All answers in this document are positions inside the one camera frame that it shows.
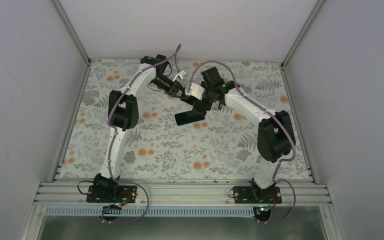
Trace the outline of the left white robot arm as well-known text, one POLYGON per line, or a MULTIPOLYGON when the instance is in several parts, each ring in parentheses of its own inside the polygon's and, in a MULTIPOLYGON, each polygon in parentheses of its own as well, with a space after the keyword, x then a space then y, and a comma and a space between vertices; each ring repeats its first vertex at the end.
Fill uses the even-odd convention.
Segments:
POLYGON ((177 80, 164 74, 168 65, 168 59, 164 55, 144 56, 133 78, 120 90, 110 92, 108 124, 111 128, 111 139, 105 154, 106 159, 88 190, 88 202, 112 203, 124 198, 117 181, 120 178, 120 161, 123 159, 127 139, 140 118, 138 95, 149 83, 172 97, 180 97, 184 91, 177 80))

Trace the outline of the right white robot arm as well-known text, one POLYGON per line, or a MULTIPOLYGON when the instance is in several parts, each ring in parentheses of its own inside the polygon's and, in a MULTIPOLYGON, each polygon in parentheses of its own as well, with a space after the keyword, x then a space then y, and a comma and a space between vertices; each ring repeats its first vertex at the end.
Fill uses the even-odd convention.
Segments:
POLYGON ((296 138, 289 113, 274 111, 249 96, 233 78, 225 81, 216 67, 201 72, 201 84, 189 80, 186 94, 202 104, 219 102, 257 125, 256 148, 262 157, 258 170, 250 181, 251 199, 264 203, 273 195, 277 173, 283 162, 296 156, 296 138))

